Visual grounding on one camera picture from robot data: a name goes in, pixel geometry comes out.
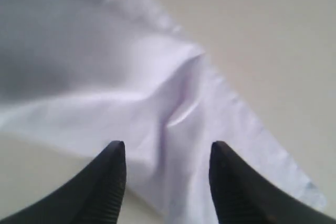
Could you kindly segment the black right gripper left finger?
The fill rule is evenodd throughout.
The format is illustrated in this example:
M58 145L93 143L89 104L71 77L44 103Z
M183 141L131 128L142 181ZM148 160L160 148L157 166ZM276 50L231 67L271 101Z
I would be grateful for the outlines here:
M1 223L117 223L126 180L125 144L112 141L71 180Z

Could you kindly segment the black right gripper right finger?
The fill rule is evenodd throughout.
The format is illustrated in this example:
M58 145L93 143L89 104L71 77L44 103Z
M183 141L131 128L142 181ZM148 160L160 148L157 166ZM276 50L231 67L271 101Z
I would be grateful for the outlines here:
M222 141L212 144L209 184L219 223L335 223L270 183Z

